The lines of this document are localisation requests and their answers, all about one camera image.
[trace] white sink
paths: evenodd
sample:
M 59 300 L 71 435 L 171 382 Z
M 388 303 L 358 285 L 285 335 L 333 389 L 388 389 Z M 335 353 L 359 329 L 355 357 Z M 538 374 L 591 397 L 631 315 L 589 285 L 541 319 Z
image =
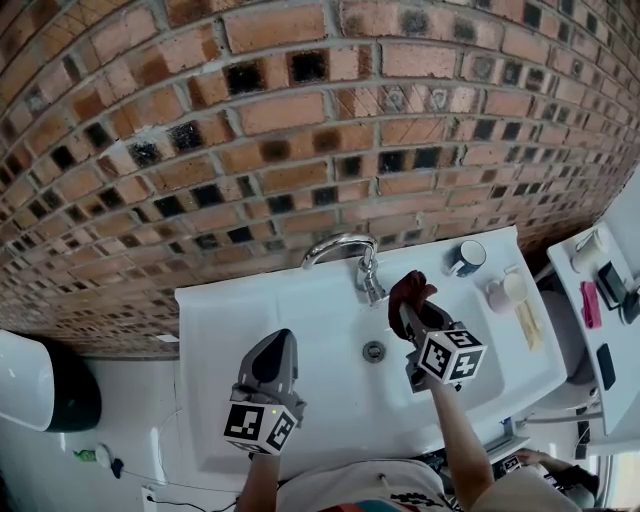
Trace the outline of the white sink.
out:
M 389 290 L 408 271 L 422 270 L 439 288 L 436 305 L 489 349 L 478 375 L 459 393 L 472 421 L 499 421 L 530 405 L 566 378 L 546 310 L 515 244 L 515 228 L 475 235 L 488 260 L 473 277 L 442 270 L 456 241 L 378 255 L 378 277 Z M 413 346 L 395 336 L 386 303 L 371 308 L 354 287 L 358 258 L 178 290 L 181 375 L 192 443 L 201 471 L 244 473 L 245 452 L 220 435 L 222 408 L 247 351 L 287 327 L 298 340 L 296 391 L 308 402 L 302 428 L 283 454 L 283 477 L 320 465 L 381 457 L 409 457 L 442 446 L 429 392 L 413 394 L 405 356 Z M 494 314 L 482 289 L 520 264 L 530 301 L 545 326 L 544 348 L 529 352 L 515 314 Z M 386 356 L 365 361 L 369 341 Z

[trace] shirt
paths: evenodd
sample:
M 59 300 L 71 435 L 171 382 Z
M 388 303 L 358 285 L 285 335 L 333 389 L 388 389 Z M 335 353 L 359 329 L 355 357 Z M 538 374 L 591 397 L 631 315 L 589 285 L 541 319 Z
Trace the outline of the shirt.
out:
M 412 460 L 375 460 L 300 475 L 278 491 L 278 512 L 448 512 L 440 477 Z M 579 512 L 533 468 L 495 482 L 470 512 Z

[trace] white wall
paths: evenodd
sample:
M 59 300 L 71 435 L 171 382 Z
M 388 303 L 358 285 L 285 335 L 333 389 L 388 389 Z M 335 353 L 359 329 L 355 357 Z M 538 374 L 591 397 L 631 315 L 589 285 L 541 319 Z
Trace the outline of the white wall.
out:
M 640 171 L 636 167 L 624 190 L 613 200 L 603 219 L 613 233 L 634 276 L 640 275 Z

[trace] chrome faucet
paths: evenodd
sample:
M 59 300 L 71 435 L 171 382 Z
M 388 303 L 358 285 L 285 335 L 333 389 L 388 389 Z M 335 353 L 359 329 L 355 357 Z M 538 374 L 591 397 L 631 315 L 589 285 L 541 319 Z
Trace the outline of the chrome faucet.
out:
M 372 236 L 357 233 L 340 233 L 325 238 L 307 251 L 302 259 L 302 268 L 310 269 L 322 256 L 346 245 L 364 246 L 364 256 L 358 262 L 356 288 L 367 294 L 369 304 L 372 306 L 384 301 L 387 298 L 387 292 L 380 286 L 376 275 L 378 270 L 378 261 L 376 260 L 378 242 Z

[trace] black phone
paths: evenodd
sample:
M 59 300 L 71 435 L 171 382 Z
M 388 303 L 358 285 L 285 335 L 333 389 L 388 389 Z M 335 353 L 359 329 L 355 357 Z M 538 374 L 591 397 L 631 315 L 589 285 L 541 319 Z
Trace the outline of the black phone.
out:
M 609 311 L 619 308 L 627 295 L 627 289 L 611 262 L 598 270 L 597 284 Z
M 616 382 L 616 371 L 613 368 L 609 345 L 606 343 L 602 345 L 596 352 L 596 355 L 598 356 L 598 365 L 600 366 L 600 373 L 602 374 L 604 390 L 609 391 L 611 386 Z

